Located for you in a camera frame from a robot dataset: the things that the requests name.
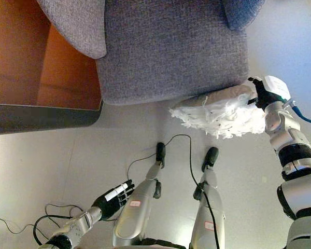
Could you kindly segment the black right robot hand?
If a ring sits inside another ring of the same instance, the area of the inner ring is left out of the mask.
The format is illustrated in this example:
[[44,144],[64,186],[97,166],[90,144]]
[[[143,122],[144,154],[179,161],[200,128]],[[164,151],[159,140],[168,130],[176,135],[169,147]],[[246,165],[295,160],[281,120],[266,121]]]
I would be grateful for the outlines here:
[[254,84],[257,93],[256,98],[247,102],[248,105],[255,103],[257,108],[265,110],[267,106],[276,101],[286,103],[291,99],[286,83],[275,76],[265,76],[264,80],[258,77],[249,77],[248,81]]

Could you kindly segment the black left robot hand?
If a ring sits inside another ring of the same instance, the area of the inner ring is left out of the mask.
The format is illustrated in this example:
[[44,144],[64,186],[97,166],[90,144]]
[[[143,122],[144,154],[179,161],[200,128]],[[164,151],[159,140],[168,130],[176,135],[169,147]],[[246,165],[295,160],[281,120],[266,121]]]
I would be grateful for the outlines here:
[[97,207],[101,210],[100,220],[108,220],[116,214],[127,203],[134,191],[134,187],[135,185],[130,179],[98,197],[93,202],[92,207]]

